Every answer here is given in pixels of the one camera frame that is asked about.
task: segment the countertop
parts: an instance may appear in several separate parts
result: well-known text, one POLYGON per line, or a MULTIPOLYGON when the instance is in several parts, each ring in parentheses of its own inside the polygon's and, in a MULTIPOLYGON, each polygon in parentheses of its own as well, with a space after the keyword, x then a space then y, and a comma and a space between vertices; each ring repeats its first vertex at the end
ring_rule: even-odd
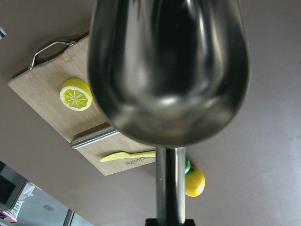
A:
MULTIPOLYGON (((144 225, 156 216, 155 164, 103 176, 8 86, 34 52, 89 30, 92 0, 3 0, 0 160, 96 226, 144 225)), ((187 147, 206 187, 186 197, 196 225, 301 222, 301 1, 241 0, 251 83, 235 119, 187 147)))

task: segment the bamboo cutting board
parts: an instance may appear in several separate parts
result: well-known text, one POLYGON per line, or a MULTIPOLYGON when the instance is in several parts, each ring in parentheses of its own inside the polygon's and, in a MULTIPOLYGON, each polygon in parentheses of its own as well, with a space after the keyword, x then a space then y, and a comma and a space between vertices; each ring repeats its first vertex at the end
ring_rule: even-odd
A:
MULTIPOLYGON (((77 112, 65 107, 59 93, 69 78, 87 78, 87 49, 89 38, 69 47, 58 58, 43 66, 12 79, 8 85, 41 117, 43 117, 68 142, 79 133, 107 124, 95 101, 85 111, 77 112)), ((123 159, 100 162, 106 154, 123 150, 129 153, 151 150, 153 147, 140 144, 122 134, 108 137, 78 151, 105 176, 155 161, 155 158, 123 159)))

